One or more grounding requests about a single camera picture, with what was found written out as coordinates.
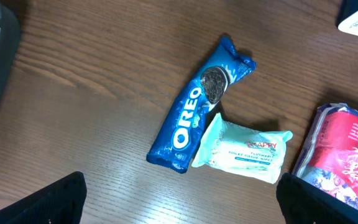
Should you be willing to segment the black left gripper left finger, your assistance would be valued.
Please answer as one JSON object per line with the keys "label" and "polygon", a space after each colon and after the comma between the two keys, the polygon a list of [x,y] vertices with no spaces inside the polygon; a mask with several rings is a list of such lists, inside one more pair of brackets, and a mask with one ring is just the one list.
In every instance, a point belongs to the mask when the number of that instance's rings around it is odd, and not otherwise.
{"label": "black left gripper left finger", "polygon": [[76,171],[0,210],[0,224],[79,224],[87,194]]}

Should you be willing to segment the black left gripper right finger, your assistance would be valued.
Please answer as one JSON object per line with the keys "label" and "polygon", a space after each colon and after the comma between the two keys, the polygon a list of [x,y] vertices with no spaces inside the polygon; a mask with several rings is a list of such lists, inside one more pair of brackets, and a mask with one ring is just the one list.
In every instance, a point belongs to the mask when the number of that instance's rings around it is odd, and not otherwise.
{"label": "black left gripper right finger", "polygon": [[358,223],[358,210],[289,173],[278,181],[276,198],[287,224]]}

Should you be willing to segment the teal wet wipes pack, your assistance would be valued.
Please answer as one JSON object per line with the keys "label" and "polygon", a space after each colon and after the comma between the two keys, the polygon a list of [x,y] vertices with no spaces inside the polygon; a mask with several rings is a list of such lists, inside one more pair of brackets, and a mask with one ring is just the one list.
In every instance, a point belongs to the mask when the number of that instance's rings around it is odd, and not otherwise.
{"label": "teal wet wipes pack", "polygon": [[223,120],[216,114],[191,164],[274,184],[284,162],[291,131],[262,132]]}

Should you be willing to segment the blue Oreo cookie pack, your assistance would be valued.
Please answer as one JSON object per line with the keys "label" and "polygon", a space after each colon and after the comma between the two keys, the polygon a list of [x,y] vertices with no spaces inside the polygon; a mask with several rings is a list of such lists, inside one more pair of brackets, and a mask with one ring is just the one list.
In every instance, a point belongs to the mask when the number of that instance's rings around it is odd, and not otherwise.
{"label": "blue Oreo cookie pack", "polygon": [[147,162],[180,174],[188,170],[206,126],[206,117],[228,87],[252,73],[256,63],[239,54],[228,36],[195,72],[173,102],[146,156]]}

